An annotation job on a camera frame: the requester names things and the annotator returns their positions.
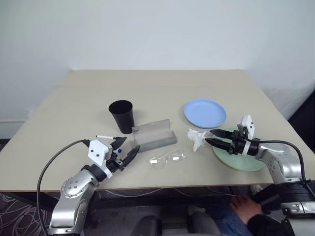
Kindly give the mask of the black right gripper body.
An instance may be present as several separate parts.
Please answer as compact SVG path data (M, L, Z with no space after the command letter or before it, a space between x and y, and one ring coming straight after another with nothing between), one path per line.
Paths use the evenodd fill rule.
M234 130L230 139L232 142L230 143L230 146L228 148L228 153L235 155L242 154L246 144L246 140L244 139L243 134L237 130Z

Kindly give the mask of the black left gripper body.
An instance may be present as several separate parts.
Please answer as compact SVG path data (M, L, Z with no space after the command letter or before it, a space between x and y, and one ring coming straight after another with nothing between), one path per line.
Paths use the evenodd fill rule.
M117 170L123 171L125 169L122 159L119 159L117 152L111 146L105 155L106 167L110 172L114 173Z

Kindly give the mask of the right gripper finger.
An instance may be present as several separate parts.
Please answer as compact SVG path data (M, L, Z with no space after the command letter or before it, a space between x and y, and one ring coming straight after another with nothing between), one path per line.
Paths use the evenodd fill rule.
M223 129L212 129L210 132L220 138L232 138L233 133Z
M232 149L231 143L224 142L217 138L206 138L205 141L213 147L220 148L225 151L230 151Z

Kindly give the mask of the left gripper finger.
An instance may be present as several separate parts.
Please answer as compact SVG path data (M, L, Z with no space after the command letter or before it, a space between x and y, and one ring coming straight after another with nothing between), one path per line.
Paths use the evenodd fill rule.
M126 166L130 164L130 162L136 157L140 150L140 145L134 147L126 156L126 158L122 161L122 168L124 169Z
M120 148L126 139L127 137L114 137L113 148Z

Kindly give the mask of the bare person hand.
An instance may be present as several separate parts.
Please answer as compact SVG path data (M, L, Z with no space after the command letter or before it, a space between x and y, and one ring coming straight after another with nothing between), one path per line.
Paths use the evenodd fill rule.
M237 195L232 197L230 206L245 225L254 216L263 214L261 206L247 196Z

